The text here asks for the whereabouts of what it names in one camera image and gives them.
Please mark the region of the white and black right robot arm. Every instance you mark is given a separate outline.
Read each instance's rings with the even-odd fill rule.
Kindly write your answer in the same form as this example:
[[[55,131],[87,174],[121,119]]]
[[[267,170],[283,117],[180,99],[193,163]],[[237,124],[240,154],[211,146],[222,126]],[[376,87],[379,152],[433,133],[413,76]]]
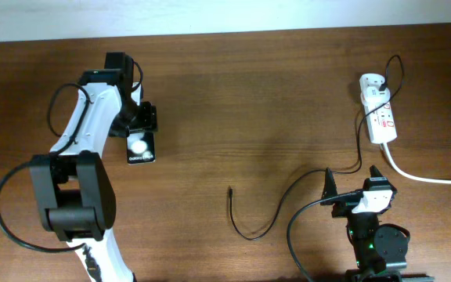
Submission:
[[[403,275],[407,267],[409,230],[379,216],[391,208],[397,189],[375,166],[361,189],[339,194],[334,173],[325,171],[322,204],[332,207],[333,218],[346,218],[346,233],[356,260],[356,269],[345,273],[345,281],[433,281],[426,274]]]

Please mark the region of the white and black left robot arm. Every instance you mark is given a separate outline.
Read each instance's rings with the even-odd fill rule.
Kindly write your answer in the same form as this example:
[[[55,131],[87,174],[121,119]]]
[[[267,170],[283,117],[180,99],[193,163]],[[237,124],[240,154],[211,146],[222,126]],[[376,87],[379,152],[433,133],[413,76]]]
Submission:
[[[144,102],[131,69],[88,70],[76,83],[78,102],[48,154],[30,173],[44,229],[81,260],[92,281],[134,281],[114,236],[117,205],[102,162],[109,136],[126,140],[130,165],[156,160],[156,108]]]

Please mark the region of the black Samsung Galaxy flip phone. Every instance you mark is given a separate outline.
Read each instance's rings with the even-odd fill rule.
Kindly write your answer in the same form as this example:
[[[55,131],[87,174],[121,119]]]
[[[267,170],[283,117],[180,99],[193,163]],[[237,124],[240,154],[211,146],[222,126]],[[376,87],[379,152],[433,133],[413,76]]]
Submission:
[[[156,160],[153,132],[131,133],[127,138],[127,162],[129,165],[152,163]]]

